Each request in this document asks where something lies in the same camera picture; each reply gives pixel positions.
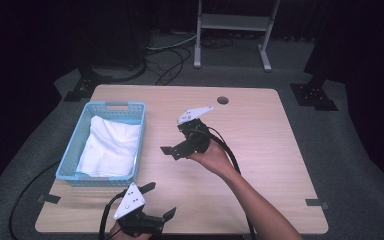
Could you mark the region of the person's left hand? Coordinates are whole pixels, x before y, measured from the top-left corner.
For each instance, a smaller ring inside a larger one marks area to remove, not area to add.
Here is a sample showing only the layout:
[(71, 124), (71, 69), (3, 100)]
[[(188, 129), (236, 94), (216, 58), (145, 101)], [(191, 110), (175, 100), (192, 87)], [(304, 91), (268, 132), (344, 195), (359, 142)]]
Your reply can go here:
[(115, 223), (110, 230), (110, 240), (149, 240), (152, 235), (151, 234), (141, 234), (135, 237), (127, 235), (123, 232), (118, 223)]

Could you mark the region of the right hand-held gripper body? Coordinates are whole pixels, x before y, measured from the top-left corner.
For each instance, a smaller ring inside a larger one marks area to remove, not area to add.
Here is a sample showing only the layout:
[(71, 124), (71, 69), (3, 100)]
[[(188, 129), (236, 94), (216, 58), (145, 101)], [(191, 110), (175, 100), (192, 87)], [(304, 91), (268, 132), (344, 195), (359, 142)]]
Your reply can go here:
[(212, 105), (186, 109), (178, 118), (177, 128), (184, 135), (185, 140), (172, 148), (172, 156), (175, 160), (187, 157), (194, 152), (203, 153), (208, 149), (210, 133), (200, 117), (212, 109)]

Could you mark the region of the grey tape strip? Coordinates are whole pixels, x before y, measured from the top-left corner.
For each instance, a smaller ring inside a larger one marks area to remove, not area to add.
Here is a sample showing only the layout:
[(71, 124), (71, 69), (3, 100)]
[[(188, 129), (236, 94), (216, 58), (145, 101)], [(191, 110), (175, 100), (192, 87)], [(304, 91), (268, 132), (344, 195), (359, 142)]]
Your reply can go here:
[(327, 202), (322, 202), (319, 199), (305, 199), (307, 206), (319, 206), (323, 210), (328, 210), (329, 204)]
[(37, 198), (37, 202), (39, 203), (45, 203), (45, 202), (48, 202), (48, 203), (52, 203), (52, 204), (57, 204), (60, 200), (60, 197), (59, 196), (55, 196), (55, 195), (51, 195), (51, 194), (41, 194), (38, 196)]

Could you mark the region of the white metal stand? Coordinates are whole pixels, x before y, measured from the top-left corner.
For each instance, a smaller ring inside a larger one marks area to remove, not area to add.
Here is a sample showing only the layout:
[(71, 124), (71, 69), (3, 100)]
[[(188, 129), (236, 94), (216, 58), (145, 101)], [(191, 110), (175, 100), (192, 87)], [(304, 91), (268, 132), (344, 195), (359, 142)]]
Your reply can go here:
[(201, 67), (201, 35), (204, 30), (254, 31), (264, 33), (263, 42), (258, 45), (258, 51), (264, 70), (271, 72), (272, 67), (267, 55), (267, 46), (280, 2), (281, 0), (274, 0), (274, 5), (269, 16), (242, 16), (203, 13), (202, 0), (198, 0), (193, 67), (196, 69)]

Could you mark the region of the black stand base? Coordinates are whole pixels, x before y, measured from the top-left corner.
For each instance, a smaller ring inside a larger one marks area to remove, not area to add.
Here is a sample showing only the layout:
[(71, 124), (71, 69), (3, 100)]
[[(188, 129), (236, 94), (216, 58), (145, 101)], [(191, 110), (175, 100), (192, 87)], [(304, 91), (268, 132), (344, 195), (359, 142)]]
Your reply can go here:
[(90, 65), (81, 65), (78, 67), (80, 79), (73, 90), (69, 91), (64, 100), (67, 102), (77, 102), (83, 98), (90, 98), (95, 88), (102, 84), (105, 78), (96, 73)]
[(338, 108), (323, 90), (326, 78), (313, 75), (306, 84), (292, 83), (291, 90), (299, 106), (313, 107), (317, 111), (337, 111)]

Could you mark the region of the light blue perforated plastic basket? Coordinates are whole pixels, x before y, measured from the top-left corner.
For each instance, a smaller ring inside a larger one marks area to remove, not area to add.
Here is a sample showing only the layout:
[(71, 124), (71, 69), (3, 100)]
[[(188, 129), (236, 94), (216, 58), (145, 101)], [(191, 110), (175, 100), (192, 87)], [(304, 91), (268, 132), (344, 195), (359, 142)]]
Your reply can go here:
[[(146, 105), (142, 102), (89, 102), (77, 121), (55, 177), (74, 187), (117, 187), (134, 182), (139, 168), (145, 121)], [(90, 135), (91, 119), (99, 116), (105, 120), (139, 126), (138, 147), (133, 157), (133, 166), (128, 174), (111, 177), (91, 177), (77, 171), (81, 154)]]

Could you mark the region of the dark curtain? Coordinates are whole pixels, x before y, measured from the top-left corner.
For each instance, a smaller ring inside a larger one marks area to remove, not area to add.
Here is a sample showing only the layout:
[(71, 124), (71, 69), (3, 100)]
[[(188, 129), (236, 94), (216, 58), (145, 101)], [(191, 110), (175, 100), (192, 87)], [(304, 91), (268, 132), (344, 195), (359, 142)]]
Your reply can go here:
[(59, 103), (75, 45), (68, 0), (0, 0), (0, 176)]
[(335, 0), (305, 71), (345, 85), (358, 136), (384, 172), (384, 0)]

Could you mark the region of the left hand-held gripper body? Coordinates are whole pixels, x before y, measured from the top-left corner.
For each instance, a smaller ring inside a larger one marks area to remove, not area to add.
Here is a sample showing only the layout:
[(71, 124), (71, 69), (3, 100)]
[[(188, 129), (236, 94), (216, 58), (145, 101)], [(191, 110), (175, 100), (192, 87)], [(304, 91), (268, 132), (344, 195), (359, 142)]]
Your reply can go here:
[(141, 234), (159, 235), (162, 233), (164, 220), (162, 217), (149, 216), (143, 212), (146, 200), (139, 191), (139, 186), (131, 183), (124, 191), (121, 203), (113, 215), (127, 235), (132, 237)]

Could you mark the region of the person's right hand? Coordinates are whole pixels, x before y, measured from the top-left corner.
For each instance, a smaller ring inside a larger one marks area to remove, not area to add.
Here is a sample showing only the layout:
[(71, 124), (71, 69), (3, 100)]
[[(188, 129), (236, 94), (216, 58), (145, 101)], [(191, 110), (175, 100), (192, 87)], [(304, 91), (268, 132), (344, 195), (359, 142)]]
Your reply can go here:
[(196, 161), (223, 180), (231, 179), (237, 175), (237, 171), (230, 163), (226, 152), (214, 140), (210, 141), (209, 147), (204, 153), (192, 153), (187, 156), (187, 159)]

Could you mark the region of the white cloth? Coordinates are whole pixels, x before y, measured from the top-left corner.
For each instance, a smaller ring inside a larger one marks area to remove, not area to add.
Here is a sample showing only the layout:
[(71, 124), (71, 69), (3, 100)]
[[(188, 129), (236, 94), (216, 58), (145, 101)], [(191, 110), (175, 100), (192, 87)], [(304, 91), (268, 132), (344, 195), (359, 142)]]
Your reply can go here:
[(140, 125), (94, 116), (76, 171), (90, 177), (129, 175), (138, 150), (140, 129)]

